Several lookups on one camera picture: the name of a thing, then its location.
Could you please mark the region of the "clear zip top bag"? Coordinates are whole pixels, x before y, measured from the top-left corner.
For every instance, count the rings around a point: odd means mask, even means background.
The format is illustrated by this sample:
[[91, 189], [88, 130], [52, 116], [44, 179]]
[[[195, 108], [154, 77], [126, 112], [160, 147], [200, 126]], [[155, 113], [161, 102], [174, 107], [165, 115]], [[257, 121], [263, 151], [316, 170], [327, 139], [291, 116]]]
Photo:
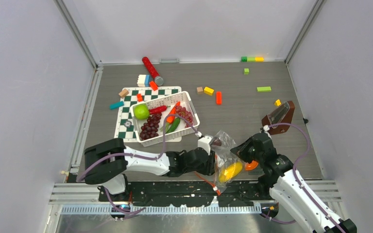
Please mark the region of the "clear zip top bag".
[[[201, 180], [209, 184], [213, 191], [216, 193], [217, 196], [220, 196], [223, 191], [226, 190], [228, 183], [220, 183], [218, 180], [218, 176], [223, 168], [227, 168], [229, 165], [235, 163], [235, 162], [241, 162], [243, 164], [244, 168], [244, 162], [240, 160], [236, 155], [232, 154], [230, 152], [230, 149], [234, 148], [236, 146], [236, 143], [234, 139], [227, 134], [224, 131], [219, 131], [215, 136], [210, 135], [202, 135], [199, 134], [198, 139], [198, 147], [203, 148], [207, 153], [210, 153], [210, 151], [215, 152], [215, 173], [211, 176], [213, 176], [213, 180], [206, 179], [204, 176], [198, 172], [194, 172], [197, 177], [199, 177]], [[211, 146], [210, 142], [213, 137], [217, 137], [222, 141], [222, 146]]]

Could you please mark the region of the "yellow fake banana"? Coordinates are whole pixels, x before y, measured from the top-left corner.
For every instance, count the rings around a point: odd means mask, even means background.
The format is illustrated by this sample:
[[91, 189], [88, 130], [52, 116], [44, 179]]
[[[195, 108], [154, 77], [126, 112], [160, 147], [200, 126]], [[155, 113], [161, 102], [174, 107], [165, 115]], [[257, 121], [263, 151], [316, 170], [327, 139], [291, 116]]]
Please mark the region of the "yellow fake banana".
[[218, 176], [220, 183], [228, 183], [235, 176], [237, 176], [243, 169], [243, 164], [241, 162], [235, 162], [229, 165], [227, 168], [223, 168]]

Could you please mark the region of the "green fake chili pepper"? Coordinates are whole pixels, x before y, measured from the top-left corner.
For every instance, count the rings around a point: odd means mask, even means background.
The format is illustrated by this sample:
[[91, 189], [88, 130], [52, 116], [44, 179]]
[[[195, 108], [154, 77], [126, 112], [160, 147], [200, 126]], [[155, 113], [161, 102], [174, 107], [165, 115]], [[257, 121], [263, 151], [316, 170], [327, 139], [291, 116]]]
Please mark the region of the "green fake chili pepper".
[[175, 118], [174, 121], [172, 122], [172, 124], [166, 130], [166, 133], [172, 133], [175, 130], [177, 130], [180, 122], [181, 122], [181, 119], [179, 117]]

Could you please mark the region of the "orange fake carrot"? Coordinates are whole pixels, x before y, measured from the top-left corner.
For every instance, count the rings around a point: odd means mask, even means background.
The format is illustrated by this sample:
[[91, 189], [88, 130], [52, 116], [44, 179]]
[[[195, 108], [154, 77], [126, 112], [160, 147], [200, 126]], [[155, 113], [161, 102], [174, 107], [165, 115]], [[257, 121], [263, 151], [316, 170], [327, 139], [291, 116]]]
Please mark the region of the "orange fake carrot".
[[171, 109], [171, 111], [170, 111], [168, 117], [166, 118], [166, 122], [167, 122], [168, 124], [172, 124], [172, 123], [173, 123], [173, 121], [174, 121], [174, 119], [175, 119], [176, 110], [177, 110], [177, 108], [178, 108], [179, 106], [180, 106], [180, 102], [178, 101], [178, 102], [174, 105], [174, 107]]

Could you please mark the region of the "pink fake grapes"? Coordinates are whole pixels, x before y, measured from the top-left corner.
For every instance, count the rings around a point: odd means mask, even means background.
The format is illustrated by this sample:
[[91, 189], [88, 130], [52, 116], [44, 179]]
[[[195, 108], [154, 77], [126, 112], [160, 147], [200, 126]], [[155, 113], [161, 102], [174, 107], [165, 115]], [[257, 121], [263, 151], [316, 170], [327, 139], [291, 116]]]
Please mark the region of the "pink fake grapes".
[[188, 111], [185, 107], [182, 106], [176, 106], [175, 107], [175, 112], [177, 115], [183, 117], [185, 120], [187, 120], [191, 125], [193, 125], [193, 114]]

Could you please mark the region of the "white plastic basket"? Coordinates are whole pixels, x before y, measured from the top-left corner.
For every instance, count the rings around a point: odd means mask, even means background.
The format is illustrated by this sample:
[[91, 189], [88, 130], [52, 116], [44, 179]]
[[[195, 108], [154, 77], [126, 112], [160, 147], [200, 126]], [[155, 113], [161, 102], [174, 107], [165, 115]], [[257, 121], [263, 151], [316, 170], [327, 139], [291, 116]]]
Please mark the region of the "white plastic basket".
[[[188, 111], [190, 111], [193, 114], [193, 117], [194, 117], [193, 125], [191, 125], [183, 117], [175, 114], [175, 118], [179, 117], [181, 119], [181, 122], [180, 122], [177, 130], [175, 130], [172, 133], [166, 133], [166, 130], [171, 125], [171, 124], [168, 124], [166, 122], [166, 118], [168, 117], [171, 109], [174, 107], [174, 105], [178, 101], [180, 102], [180, 106], [185, 107]], [[160, 123], [159, 123], [159, 129], [158, 129], [159, 136], [157, 136], [155, 138], [147, 139], [147, 140], [141, 140], [140, 139], [139, 134], [141, 132], [141, 127], [145, 122], [147, 122], [147, 119], [138, 120], [138, 119], [135, 118], [135, 116], [133, 114], [133, 108], [136, 105], [139, 105], [139, 104], [147, 105], [149, 110], [153, 109], [153, 108], [156, 108], [156, 107], [159, 107], [159, 106], [163, 106], [163, 105], [168, 107], [166, 111], [161, 113], [162, 117], [161, 117], [161, 120], [160, 120]], [[130, 107], [130, 112], [132, 114], [132, 120], [135, 123], [135, 133], [137, 133], [137, 136], [136, 136], [137, 142], [140, 143], [144, 147], [161, 143], [161, 142], [163, 142], [163, 140], [166, 140], [167, 142], [168, 141], [174, 141], [174, 140], [178, 141], [178, 139], [181, 138], [182, 136], [186, 136], [188, 134], [195, 133], [195, 131], [198, 129], [198, 126], [200, 125], [200, 120], [199, 120], [199, 117], [196, 113], [194, 105], [192, 103], [192, 99], [191, 99], [189, 93], [186, 92], [186, 91], [178, 92], [176, 94], [171, 94], [171, 95], [164, 96], [164, 97], [157, 98], [157, 99], [150, 100], [150, 101], [138, 102], [137, 104], [132, 105]]]

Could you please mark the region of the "purple fake grapes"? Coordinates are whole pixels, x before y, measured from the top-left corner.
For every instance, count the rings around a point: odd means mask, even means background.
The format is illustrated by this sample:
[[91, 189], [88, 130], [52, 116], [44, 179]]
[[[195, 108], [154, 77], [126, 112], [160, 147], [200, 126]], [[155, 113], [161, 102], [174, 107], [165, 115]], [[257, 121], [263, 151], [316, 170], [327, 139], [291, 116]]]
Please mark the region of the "purple fake grapes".
[[141, 140], [147, 140], [159, 136], [158, 129], [161, 117], [162, 114], [158, 113], [150, 115], [147, 118], [147, 122], [142, 125], [141, 132], [139, 134]]

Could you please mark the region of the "red fake chili pepper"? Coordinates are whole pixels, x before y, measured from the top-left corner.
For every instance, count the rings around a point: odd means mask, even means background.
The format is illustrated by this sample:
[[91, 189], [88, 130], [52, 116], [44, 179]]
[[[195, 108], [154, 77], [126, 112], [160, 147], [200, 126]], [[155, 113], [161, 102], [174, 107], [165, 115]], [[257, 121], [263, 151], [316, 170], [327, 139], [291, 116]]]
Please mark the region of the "red fake chili pepper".
[[162, 113], [164, 111], [167, 110], [167, 106], [163, 105], [163, 106], [159, 106], [159, 107], [156, 107], [156, 108], [153, 108], [153, 109], [150, 109], [149, 110], [149, 113], [150, 115], [154, 115], [154, 114], [158, 114], [158, 113]]

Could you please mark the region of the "green fake apple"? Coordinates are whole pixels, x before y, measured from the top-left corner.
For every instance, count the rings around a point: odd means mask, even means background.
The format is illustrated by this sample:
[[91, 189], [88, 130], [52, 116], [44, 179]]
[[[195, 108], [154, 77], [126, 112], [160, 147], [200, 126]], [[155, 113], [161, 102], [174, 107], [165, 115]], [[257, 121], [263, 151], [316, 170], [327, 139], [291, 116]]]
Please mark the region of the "green fake apple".
[[138, 120], [145, 120], [145, 119], [149, 118], [150, 111], [149, 111], [147, 105], [145, 105], [145, 104], [139, 104], [139, 105], [136, 105], [133, 108], [133, 114], [134, 114], [134, 116], [135, 116], [136, 119], [138, 119]]

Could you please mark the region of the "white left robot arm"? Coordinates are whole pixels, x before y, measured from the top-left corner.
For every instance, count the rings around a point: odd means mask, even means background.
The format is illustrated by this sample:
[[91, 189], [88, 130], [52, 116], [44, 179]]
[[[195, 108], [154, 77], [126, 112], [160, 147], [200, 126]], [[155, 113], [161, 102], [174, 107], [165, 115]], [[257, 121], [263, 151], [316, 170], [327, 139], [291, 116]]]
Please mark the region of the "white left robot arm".
[[86, 184], [101, 185], [118, 201], [129, 197], [126, 171], [147, 172], [156, 176], [180, 177], [185, 173], [215, 173], [216, 154], [211, 138], [201, 137], [190, 151], [166, 151], [162, 154], [135, 150], [114, 138], [84, 150], [85, 170], [77, 178]]

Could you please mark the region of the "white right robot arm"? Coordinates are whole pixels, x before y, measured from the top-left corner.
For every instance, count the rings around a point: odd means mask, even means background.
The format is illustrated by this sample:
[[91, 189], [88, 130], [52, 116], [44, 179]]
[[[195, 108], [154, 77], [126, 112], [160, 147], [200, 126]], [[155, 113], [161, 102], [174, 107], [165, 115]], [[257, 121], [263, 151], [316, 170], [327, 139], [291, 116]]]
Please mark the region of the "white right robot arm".
[[264, 174], [256, 190], [264, 199], [274, 199], [307, 233], [356, 233], [352, 220], [343, 220], [308, 186], [292, 161], [279, 154], [267, 133], [256, 133], [231, 153], [244, 162], [258, 162]]

